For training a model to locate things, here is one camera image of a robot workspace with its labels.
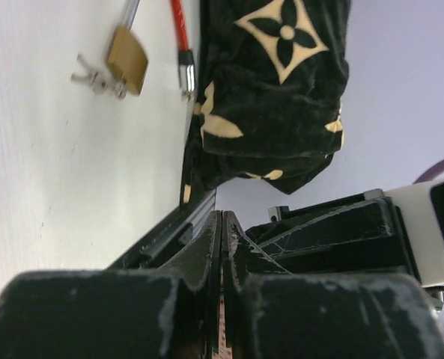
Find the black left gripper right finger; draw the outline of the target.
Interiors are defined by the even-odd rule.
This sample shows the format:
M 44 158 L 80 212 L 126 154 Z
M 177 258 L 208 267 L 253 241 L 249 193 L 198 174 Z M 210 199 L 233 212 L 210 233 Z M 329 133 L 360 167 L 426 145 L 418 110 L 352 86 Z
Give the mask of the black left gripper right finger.
M 292 274 L 222 215 L 225 335 L 235 358 L 444 358 L 425 291 L 404 274 Z

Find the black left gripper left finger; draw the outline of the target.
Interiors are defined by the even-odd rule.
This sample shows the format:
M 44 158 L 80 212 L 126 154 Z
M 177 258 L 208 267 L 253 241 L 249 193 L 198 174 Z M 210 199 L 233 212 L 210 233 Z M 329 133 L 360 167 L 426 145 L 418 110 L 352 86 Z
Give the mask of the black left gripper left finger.
M 0 358 L 210 358 L 222 215 L 157 269 L 28 271 L 0 294 Z

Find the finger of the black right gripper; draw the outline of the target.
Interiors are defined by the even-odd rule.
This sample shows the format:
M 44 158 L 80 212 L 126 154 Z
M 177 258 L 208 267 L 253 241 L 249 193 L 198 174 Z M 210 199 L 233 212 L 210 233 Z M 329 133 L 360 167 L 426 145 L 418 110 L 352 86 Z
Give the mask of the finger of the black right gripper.
M 379 197 L 261 224 L 246 235 L 285 269 L 408 269 L 394 214 Z

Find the silver key bunch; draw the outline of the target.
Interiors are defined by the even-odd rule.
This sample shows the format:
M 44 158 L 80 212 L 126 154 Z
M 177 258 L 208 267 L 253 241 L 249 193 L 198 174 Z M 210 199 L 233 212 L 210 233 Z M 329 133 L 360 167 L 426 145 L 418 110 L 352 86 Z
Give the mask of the silver key bunch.
M 183 90 L 182 91 L 182 100 L 185 102 L 190 102 L 193 101 L 195 98 L 195 92 L 192 91 L 188 91 L 188 90 Z

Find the silver key set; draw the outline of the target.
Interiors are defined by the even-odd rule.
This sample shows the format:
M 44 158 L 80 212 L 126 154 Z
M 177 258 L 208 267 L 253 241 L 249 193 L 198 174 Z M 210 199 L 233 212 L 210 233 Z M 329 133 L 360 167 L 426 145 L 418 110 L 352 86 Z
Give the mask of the silver key set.
M 96 95 L 111 93 L 119 100 L 126 97 L 127 89 L 123 82 L 114 79 L 98 67 L 90 65 L 82 54 L 78 54 L 76 60 L 85 70 L 85 74 L 73 73 L 70 77 L 71 82 L 88 86 Z

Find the red cable lock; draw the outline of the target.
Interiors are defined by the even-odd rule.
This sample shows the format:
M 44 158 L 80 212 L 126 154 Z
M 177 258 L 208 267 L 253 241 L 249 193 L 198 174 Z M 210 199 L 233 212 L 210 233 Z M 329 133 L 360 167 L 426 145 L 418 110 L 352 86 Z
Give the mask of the red cable lock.
M 177 35 L 177 61 L 180 89 L 194 91 L 196 87 L 195 59 L 187 37 L 185 17 L 181 0 L 170 1 L 174 29 Z

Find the brass padlock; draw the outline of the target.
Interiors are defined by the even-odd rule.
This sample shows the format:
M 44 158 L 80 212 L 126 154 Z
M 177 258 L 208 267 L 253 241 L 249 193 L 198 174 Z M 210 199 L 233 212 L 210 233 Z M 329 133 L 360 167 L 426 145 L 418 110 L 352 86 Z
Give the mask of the brass padlock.
M 132 25 L 139 8 L 139 1 L 128 1 L 121 24 L 116 28 L 106 59 L 112 75 L 132 95 L 142 92 L 148 69 L 148 56 L 139 39 L 132 31 Z

